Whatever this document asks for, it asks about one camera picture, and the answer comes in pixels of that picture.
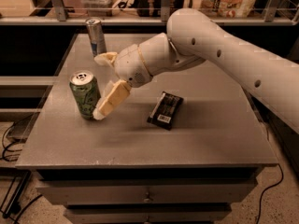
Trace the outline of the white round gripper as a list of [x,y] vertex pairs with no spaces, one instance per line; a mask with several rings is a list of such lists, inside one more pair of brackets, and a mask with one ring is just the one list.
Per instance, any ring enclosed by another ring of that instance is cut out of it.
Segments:
[[101,66],[114,67],[120,78],[117,82],[109,81],[104,89],[104,96],[99,99],[93,111],[93,117],[101,120],[107,117],[129,95],[132,88],[141,87],[152,81],[141,49],[137,44],[117,52],[106,52],[94,57]]

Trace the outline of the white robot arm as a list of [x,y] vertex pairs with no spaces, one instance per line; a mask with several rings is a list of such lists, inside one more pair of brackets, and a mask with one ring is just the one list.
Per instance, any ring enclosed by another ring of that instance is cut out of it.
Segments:
[[299,133],[299,65],[230,35],[198,10],[179,9],[168,19],[165,33],[94,60],[113,68],[119,78],[107,85],[93,111],[96,119],[108,116],[132,88],[155,76],[210,61]]

